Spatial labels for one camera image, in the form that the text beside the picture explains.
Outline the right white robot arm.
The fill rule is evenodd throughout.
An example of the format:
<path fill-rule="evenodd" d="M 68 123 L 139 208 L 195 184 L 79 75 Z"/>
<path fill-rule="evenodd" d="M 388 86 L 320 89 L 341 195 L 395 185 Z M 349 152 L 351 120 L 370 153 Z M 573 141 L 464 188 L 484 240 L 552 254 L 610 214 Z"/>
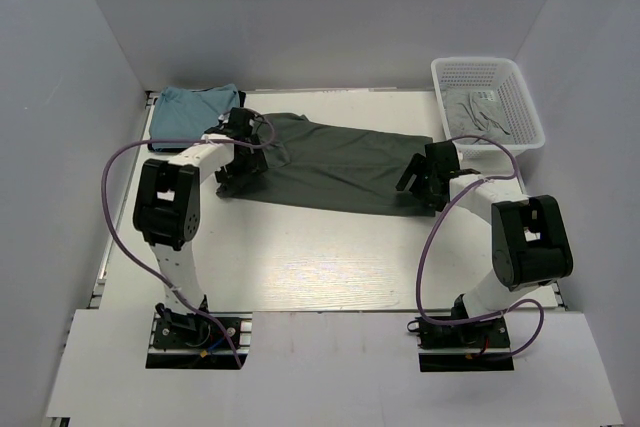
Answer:
<path fill-rule="evenodd" d="M 525 295 L 573 271 L 573 256 L 557 200 L 549 195 L 526 196 L 508 187 L 520 174 L 515 156 L 505 146 L 512 172 L 484 176 L 460 167 L 457 138 L 428 143 L 413 155 L 396 184 L 409 190 L 422 204 L 437 213 L 419 258 L 415 300 L 424 322 L 451 327 L 453 337 L 472 346 L 488 332 L 487 321 L 529 302 Z M 491 228 L 492 270 L 473 289 L 458 299 L 462 314 L 438 320 L 427 314 L 422 301 L 426 260 L 445 219 L 455 207 L 474 214 Z"/>

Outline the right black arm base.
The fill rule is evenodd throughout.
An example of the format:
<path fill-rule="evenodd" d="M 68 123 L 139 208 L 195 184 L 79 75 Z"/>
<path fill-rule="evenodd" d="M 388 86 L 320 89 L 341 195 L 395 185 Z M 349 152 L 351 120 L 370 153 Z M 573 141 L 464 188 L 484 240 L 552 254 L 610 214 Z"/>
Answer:
<path fill-rule="evenodd" d="M 417 337 L 422 373 L 513 371 L 506 321 L 493 318 L 464 325 L 434 325 L 422 317 L 407 324 Z"/>

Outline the white plastic basket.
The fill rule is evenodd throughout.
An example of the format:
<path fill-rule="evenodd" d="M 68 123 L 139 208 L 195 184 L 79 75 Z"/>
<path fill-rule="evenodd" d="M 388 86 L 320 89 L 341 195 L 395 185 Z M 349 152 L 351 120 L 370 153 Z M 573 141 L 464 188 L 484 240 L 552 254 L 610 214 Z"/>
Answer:
<path fill-rule="evenodd" d="M 431 63 L 431 74 L 445 137 L 451 136 L 445 117 L 442 93 L 446 89 L 491 90 L 501 101 L 512 139 L 502 144 L 514 155 L 539 149 L 545 134 L 526 82 L 515 62 L 496 57 L 444 57 Z M 457 142 L 467 158 L 485 156 L 496 148 L 475 135 Z"/>

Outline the dark grey t-shirt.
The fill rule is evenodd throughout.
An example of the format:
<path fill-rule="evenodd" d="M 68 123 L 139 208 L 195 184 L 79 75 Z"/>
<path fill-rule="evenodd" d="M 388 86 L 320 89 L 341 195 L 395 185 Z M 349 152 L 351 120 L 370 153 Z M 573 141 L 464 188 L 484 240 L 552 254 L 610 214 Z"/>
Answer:
<path fill-rule="evenodd" d="M 404 212 L 403 191 L 395 189 L 429 137 L 325 125 L 293 113 L 266 115 L 257 134 L 265 140 L 271 132 L 260 188 L 233 199 L 367 215 L 435 215 Z"/>

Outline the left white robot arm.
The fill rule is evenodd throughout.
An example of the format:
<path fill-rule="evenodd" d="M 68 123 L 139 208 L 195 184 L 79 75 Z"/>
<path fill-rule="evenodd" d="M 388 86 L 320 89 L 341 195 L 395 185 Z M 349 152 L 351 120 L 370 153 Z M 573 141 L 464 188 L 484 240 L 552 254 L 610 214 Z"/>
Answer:
<path fill-rule="evenodd" d="M 143 164 L 133 212 L 133 225 L 150 246 L 165 283 L 164 307 L 184 314 L 177 334 L 199 346 L 211 334 L 211 321 L 198 312 L 208 310 L 200 287 L 192 248 L 201 221 L 201 184 L 215 180 L 216 194 L 228 198 L 267 171 L 265 140 L 257 134 L 265 118 L 233 108 L 198 141 L 167 160 Z"/>

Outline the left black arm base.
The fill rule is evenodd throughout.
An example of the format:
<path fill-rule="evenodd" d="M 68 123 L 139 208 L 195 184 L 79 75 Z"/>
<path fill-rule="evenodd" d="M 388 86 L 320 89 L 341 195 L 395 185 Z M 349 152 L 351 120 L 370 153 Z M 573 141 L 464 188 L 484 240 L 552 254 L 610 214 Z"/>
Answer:
<path fill-rule="evenodd" d="M 149 370 L 239 370 L 250 347 L 249 314 L 218 318 L 222 328 L 193 313 L 155 306 L 145 368 Z"/>

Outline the light grey t-shirt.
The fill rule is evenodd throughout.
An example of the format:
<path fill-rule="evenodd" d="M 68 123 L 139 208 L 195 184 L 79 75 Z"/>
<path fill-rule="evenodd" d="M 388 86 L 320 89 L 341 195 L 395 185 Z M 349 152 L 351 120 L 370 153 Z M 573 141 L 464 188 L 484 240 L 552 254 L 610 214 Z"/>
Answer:
<path fill-rule="evenodd" d="M 442 93 L 452 137 L 475 135 L 506 143 L 512 139 L 504 107 L 491 90 L 446 89 Z"/>

